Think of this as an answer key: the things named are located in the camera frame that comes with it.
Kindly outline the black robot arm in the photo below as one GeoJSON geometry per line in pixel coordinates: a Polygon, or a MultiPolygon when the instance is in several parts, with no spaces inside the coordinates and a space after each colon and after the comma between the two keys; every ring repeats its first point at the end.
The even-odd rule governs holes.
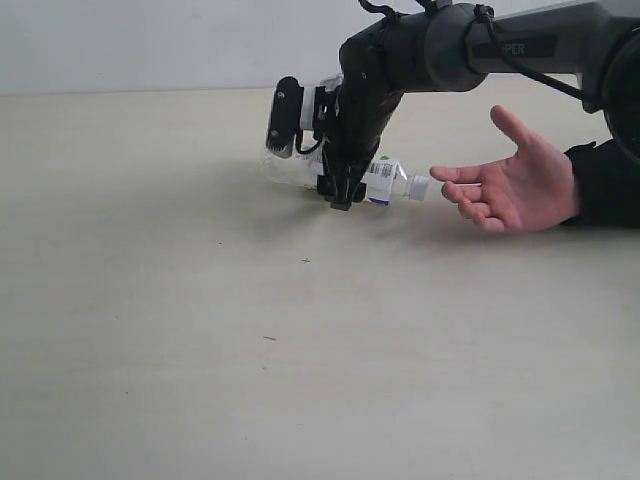
{"type": "Polygon", "coordinates": [[[416,14],[370,5],[379,20],[339,51],[342,80],[326,112],[325,198],[348,210],[381,135],[407,93],[467,92],[518,73],[602,112],[630,158],[639,155],[639,5],[567,1],[506,16],[487,5],[426,1],[416,14]]]}

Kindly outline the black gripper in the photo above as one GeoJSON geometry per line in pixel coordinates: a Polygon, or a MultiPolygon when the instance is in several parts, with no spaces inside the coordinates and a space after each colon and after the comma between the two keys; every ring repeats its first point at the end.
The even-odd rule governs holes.
{"type": "Polygon", "coordinates": [[[316,190],[331,196],[332,209],[348,211],[364,198],[360,191],[366,188],[360,185],[403,92],[373,74],[337,74],[321,81],[314,93],[323,139],[316,190]]]}

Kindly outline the person's bare open hand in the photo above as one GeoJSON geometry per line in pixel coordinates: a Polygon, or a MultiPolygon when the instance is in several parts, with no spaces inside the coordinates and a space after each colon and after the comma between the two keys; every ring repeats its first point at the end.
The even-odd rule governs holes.
{"type": "Polygon", "coordinates": [[[432,167],[444,198],[491,233],[538,232],[575,217],[580,199],[570,158],[501,105],[491,108],[490,118],[515,153],[478,165],[432,167]]]}

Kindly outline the black sleeved forearm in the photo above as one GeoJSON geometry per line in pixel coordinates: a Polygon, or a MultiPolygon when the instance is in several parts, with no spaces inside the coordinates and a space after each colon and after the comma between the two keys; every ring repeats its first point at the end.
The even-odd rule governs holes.
{"type": "Polygon", "coordinates": [[[565,152],[578,190],[577,213],[564,227],[639,228],[639,164],[613,140],[565,152]]]}

